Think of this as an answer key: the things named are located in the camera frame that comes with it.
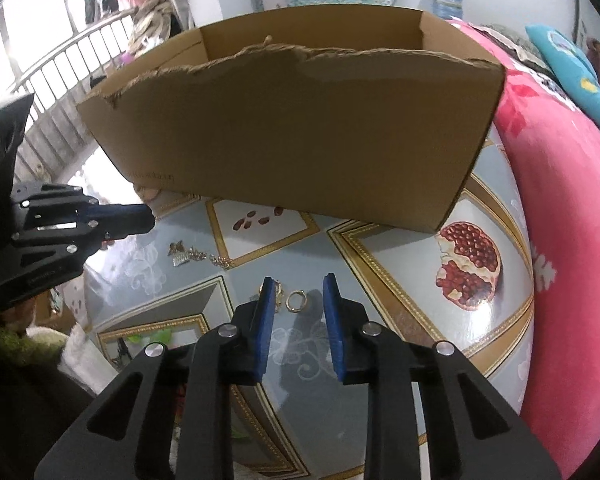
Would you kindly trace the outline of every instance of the metal railing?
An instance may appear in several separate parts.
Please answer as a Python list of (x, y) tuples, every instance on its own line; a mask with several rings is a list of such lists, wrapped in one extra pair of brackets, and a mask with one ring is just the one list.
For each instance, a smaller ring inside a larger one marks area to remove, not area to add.
[[(35, 94), (24, 142), (18, 150), (18, 160), (26, 173), (34, 177), (45, 171), (57, 174), (58, 164), (67, 165), (70, 163), (67, 159), (78, 156), (87, 145), (87, 139), (77, 134), (75, 128), (67, 131), (79, 121), (75, 113), (76, 96), (80, 99), (88, 90), (90, 76), (104, 75), (104, 67), (110, 62), (116, 63), (120, 54), (126, 51), (133, 12), (133, 9), (118, 12), (60, 44), (25, 70), (8, 89), (9, 92)], [(33, 142), (28, 134), (33, 133), (31, 128), (43, 118), (46, 131), (34, 128), (36, 142)], [(49, 153), (55, 159), (56, 171), (51, 171), (45, 163)]]

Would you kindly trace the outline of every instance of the pink bedding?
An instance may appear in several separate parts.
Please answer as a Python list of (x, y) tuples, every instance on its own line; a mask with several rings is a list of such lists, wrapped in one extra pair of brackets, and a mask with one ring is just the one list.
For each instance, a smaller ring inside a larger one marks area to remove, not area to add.
[(494, 123), (522, 196), (536, 318), (522, 417), (568, 478), (600, 439), (600, 130), (463, 22), (507, 68)]

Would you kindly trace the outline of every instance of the small cardboard box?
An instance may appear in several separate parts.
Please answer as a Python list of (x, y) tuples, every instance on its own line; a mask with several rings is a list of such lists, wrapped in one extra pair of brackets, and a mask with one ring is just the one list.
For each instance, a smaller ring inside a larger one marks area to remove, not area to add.
[(426, 12), (289, 7), (180, 34), (78, 110), (134, 184), (435, 232), (504, 79)]

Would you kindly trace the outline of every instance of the teal pillow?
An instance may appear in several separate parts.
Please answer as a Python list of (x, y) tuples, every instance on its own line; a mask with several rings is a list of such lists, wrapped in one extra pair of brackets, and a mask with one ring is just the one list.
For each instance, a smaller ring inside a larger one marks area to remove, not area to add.
[(546, 25), (528, 25), (526, 33), (564, 91), (600, 128), (600, 84), (583, 51)]

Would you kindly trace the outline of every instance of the silver screw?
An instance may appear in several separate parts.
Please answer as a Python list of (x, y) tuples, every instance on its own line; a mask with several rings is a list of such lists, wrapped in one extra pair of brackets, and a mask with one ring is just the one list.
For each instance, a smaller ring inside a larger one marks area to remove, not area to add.
[(362, 326), (362, 333), (366, 335), (377, 336), (380, 335), (381, 332), (382, 327), (373, 321), (368, 321)]
[(220, 325), (218, 333), (220, 337), (235, 337), (238, 335), (238, 327), (231, 323), (225, 323), (224, 325)]
[(436, 343), (436, 352), (440, 355), (451, 355), (456, 351), (456, 347), (449, 341), (439, 341)]
[(151, 343), (147, 348), (144, 349), (144, 353), (149, 357), (158, 357), (164, 352), (164, 346), (160, 343)]

